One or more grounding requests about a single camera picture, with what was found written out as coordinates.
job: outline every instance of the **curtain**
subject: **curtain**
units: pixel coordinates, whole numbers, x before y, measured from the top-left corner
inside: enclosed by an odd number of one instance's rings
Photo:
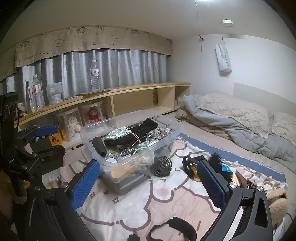
[[[25,101],[25,80],[30,86],[33,75],[41,80],[45,104],[45,87],[62,82],[63,98],[91,91],[90,66],[96,59],[101,88],[161,83],[167,81],[167,55],[143,50],[98,49],[69,52],[18,68],[17,72],[0,83],[0,91],[19,91],[19,102]]]

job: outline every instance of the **gray comforter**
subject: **gray comforter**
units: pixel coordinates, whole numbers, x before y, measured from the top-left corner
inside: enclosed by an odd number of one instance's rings
[[[264,139],[232,118],[198,109],[198,97],[199,95],[183,97],[184,106],[195,118],[226,131],[238,146],[278,161],[296,173],[296,147],[289,141],[273,134]]]

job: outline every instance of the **black feather boa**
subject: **black feather boa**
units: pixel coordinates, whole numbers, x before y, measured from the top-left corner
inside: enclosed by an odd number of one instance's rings
[[[209,159],[208,163],[214,169],[214,171],[220,173],[228,183],[232,182],[232,174],[222,170],[223,161],[216,152],[212,154],[212,157]]]

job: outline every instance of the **white plush doll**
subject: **white plush doll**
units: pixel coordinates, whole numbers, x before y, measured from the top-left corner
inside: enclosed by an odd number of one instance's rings
[[[69,137],[72,138],[75,133],[79,133],[82,127],[81,125],[79,125],[79,122],[77,121],[77,118],[75,116],[71,116],[68,122]]]

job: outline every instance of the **black cylindrical object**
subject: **black cylindrical object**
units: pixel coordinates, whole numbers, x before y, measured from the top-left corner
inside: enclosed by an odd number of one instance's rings
[[[92,141],[93,146],[96,150],[97,153],[99,153],[99,155],[103,158],[106,157],[107,151],[106,151],[106,147],[102,141],[101,137],[95,137]]]

